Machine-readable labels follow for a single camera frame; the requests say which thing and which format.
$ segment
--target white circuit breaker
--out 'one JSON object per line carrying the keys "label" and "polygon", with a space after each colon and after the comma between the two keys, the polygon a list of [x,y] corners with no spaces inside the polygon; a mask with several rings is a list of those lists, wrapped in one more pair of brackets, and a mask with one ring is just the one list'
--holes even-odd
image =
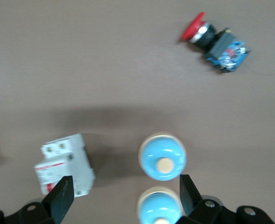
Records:
{"label": "white circuit breaker", "polygon": [[35,165],[41,191],[47,195],[63,176],[73,176],[74,196],[87,195],[95,174],[88,161],[81,134],[46,143],[41,147],[45,159]]}

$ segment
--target gray tabletop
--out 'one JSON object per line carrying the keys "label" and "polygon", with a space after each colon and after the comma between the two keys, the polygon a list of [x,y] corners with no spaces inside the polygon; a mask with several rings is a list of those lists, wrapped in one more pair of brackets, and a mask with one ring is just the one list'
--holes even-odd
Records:
{"label": "gray tabletop", "polygon": [[[220,75],[178,39],[201,11],[252,49]],[[153,186],[142,141],[185,145],[199,191],[275,222],[275,1],[0,0],[0,209],[42,197],[34,165],[47,141],[82,133],[96,173],[63,223],[137,224]]]}

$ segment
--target light blue push button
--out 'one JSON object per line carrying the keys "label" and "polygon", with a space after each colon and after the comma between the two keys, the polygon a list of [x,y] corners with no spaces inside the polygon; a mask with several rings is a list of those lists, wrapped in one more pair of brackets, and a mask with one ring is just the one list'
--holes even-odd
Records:
{"label": "light blue push button", "polygon": [[179,139],[160,134],[147,138],[139,151],[139,162],[145,173],[159,181],[168,181],[181,174],[187,161]]}
{"label": "light blue push button", "polygon": [[182,216],[181,211],[173,196],[156,192],[143,199],[138,216],[141,224],[175,224]]}

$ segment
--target beige button center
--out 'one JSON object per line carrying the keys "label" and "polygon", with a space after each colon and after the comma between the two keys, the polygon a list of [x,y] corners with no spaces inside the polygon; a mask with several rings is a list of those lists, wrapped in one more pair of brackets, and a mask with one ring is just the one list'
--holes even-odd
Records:
{"label": "beige button center", "polygon": [[169,224],[169,221],[164,218],[159,218],[155,221],[155,224]]}
{"label": "beige button center", "polygon": [[156,167],[160,173],[166,174],[174,169],[174,162],[170,158],[161,158]]}

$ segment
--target screw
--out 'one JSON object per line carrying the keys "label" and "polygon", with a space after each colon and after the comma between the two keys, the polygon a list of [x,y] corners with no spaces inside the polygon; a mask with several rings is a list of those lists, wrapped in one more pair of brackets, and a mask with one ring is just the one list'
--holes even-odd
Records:
{"label": "screw", "polygon": [[248,214],[250,216],[255,216],[255,211],[251,208],[245,208],[244,211],[246,214]]}
{"label": "screw", "polygon": [[36,208],[35,205],[30,205],[28,208],[27,208],[27,211],[32,211]]}
{"label": "screw", "polygon": [[204,204],[209,208],[214,208],[215,207],[215,204],[212,201],[206,201]]}

